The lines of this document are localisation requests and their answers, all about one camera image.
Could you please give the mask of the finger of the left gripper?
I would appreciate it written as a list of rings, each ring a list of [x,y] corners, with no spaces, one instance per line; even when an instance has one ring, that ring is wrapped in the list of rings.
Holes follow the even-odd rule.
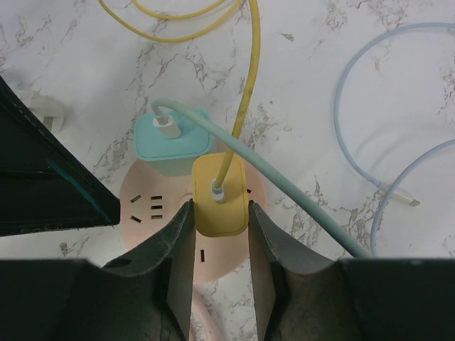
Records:
[[[1,81],[1,235],[113,226],[120,201],[52,132],[66,108]]]

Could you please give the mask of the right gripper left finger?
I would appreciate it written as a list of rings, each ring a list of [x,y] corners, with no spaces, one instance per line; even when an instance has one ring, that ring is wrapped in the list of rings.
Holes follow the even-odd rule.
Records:
[[[85,259],[1,262],[2,340],[187,340],[194,204],[105,266]]]

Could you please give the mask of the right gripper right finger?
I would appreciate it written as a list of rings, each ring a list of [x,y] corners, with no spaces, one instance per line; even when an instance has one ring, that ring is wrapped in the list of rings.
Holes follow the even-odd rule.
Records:
[[[453,340],[453,259],[330,260],[249,204],[260,340]]]

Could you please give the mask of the pink round power socket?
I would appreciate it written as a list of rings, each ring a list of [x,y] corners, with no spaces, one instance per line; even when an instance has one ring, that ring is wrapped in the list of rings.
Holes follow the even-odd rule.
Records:
[[[120,189],[121,233],[133,249],[164,228],[192,198],[195,156],[162,161],[136,159]],[[248,236],[204,237],[196,234],[193,282],[207,283],[235,270],[248,256]]]

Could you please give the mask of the yellow plug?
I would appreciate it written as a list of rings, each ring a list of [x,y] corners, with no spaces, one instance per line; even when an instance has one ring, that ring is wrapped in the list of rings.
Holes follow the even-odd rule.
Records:
[[[248,195],[245,164],[235,155],[222,185],[222,192],[212,191],[224,159],[224,153],[198,157],[192,167],[193,201],[196,229],[205,237],[233,237],[248,224]]]

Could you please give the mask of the teal plug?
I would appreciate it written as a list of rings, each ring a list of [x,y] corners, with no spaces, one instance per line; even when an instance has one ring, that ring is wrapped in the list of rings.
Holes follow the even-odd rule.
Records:
[[[178,124],[181,135],[170,139],[155,125],[153,114],[136,121],[134,146],[136,156],[164,176],[190,175],[194,161],[216,151],[213,136],[175,111],[167,111],[170,121]]]

